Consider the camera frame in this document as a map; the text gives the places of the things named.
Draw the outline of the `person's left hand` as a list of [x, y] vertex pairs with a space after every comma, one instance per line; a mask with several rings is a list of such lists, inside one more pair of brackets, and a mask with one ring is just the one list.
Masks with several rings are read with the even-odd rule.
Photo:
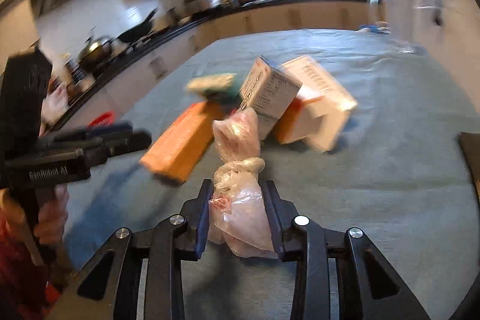
[[67, 203], [69, 193], [67, 186], [55, 188], [55, 199], [44, 204], [38, 214], [38, 224], [33, 235], [40, 244], [59, 244], [63, 239], [66, 221], [68, 220]]

